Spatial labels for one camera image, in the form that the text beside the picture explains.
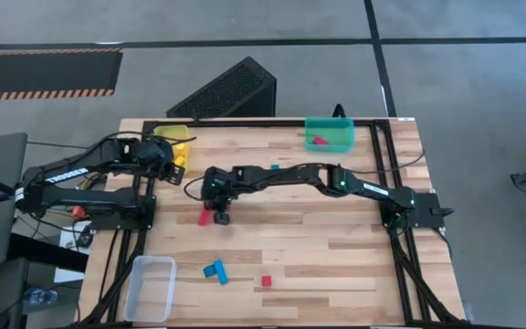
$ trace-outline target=hazard stripe tape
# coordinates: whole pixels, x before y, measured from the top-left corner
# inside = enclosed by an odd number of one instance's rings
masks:
[[[114,90],[40,90],[40,91],[13,91],[0,92],[0,101],[8,100],[40,100],[40,99],[61,99],[77,97],[107,97],[113,94]]]
[[[52,49],[52,50],[20,50],[0,51],[0,55],[56,55],[56,54],[84,54],[84,53],[123,52],[123,48],[94,48],[94,49]]]

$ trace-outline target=black speaker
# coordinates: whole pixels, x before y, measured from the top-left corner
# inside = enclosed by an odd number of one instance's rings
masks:
[[[274,117],[277,79],[247,57],[165,113],[168,118]]]

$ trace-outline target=wooden table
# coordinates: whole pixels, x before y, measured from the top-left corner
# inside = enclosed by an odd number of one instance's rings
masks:
[[[125,119],[121,130],[141,131],[142,124],[143,119]],[[399,164],[416,159],[422,152],[416,122],[391,119],[390,124]],[[191,169],[181,186],[156,184],[158,206],[144,252],[171,256],[178,264],[168,325],[404,322],[390,242],[375,201],[357,196],[334,199],[311,186],[270,187],[233,202],[231,225],[199,227],[202,204],[182,192],[186,182],[201,176],[211,165],[229,170],[241,164],[287,167],[323,162],[375,170],[368,129],[355,129],[356,146],[348,154],[305,152],[303,127],[201,127],[190,131],[198,137],[191,145]],[[384,138],[381,148],[388,163]],[[415,190],[432,188],[425,158],[402,169],[401,177],[404,185]],[[378,183],[377,175],[363,175],[362,179]],[[130,176],[112,177],[107,189],[130,186],[131,182]],[[416,229],[414,233],[424,279],[448,310],[463,318],[446,244],[431,229]],[[97,303],[112,235],[103,231],[94,238],[79,300],[83,316]],[[112,282],[118,250],[119,243],[113,251],[107,286]],[[226,265],[227,285],[204,277],[203,267],[216,259]],[[261,286],[261,275],[272,275],[272,287]],[[415,287],[407,280],[413,314],[418,318]],[[128,288],[125,282],[118,319],[122,319]]]

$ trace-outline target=gray floor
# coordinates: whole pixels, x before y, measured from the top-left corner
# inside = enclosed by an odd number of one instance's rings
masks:
[[[526,37],[523,0],[374,0],[381,37]],[[363,1],[0,0],[0,43],[368,37]],[[526,327],[526,45],[386,46],[399,116],[417,118],[475,323]],[[368,46],[127,49],[111,98],[0,101],[0,133],[87,145],[163,112],[244,56],[278,77],[278,116],[384,116]],[[72,154],[29,146],[26,166]],[[29,228],[18,225],[20,231]],[[72,319],[73,308],[42,313]]]

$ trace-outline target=blue block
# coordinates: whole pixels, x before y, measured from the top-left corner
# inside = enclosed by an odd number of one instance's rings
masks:
[[[206,278],[210,278],[211,276],[216,274],[216,268],[215,265],[208,265],[204,268],[205,276]]]
[[[218,274],[218,281],[220,281],[220,284],[228,283],[228,278],[226,277],[225,268],[223,267],[223,261],[215,260],[215,269],[216,269],[216,274]]]

